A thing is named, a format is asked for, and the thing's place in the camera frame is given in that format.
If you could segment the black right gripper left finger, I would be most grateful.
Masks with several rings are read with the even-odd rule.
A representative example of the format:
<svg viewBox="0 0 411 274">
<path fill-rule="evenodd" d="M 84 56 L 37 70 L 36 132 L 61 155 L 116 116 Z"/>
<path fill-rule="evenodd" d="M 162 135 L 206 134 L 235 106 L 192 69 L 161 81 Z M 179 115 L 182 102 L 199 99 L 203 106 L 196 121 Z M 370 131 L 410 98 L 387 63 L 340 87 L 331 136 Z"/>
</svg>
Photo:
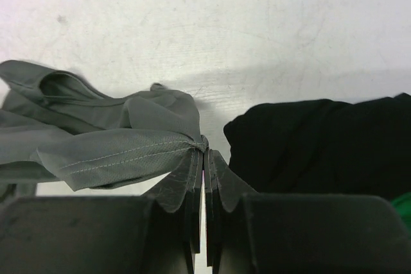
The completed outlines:
<svg viewBox="0 0 411 274">
<path fill-rule="evenodd" d="M 192 273 L 203 156 L 140 196 L 18 198 L 1 210 L 2 273 Z"/>
</svg>

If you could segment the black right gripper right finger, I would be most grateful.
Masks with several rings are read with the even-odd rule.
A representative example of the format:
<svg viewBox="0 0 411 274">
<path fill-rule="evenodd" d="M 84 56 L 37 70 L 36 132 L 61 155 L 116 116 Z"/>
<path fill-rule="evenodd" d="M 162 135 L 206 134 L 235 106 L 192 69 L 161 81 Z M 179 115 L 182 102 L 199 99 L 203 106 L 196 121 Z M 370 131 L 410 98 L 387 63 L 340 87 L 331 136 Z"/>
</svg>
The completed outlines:
<svg viewBox="0 0 411 274">
<path fill-rule="evenodd" d="M 409 273 L 410 233 L 376 196 L 257 193 L 204 156 L 213 273 Z"/>
</svg>

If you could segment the grey t shirt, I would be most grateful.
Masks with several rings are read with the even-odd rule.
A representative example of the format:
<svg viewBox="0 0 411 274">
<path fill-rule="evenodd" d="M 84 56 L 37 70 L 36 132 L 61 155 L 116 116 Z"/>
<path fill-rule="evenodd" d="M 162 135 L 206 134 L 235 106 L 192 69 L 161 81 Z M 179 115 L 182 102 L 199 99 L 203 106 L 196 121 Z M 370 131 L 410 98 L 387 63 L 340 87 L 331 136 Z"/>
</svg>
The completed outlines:
<svg viewBox="0 0 411 274">
<path fill-rule="evenodd" d="M 173 171 L 204 152 L 195 100 L 159 83 L 112 98 L 82 77 L 8 60 L 1 106 L 1 182 L 63 181 L 72 190 L 113 189 Z"/>
</svg>

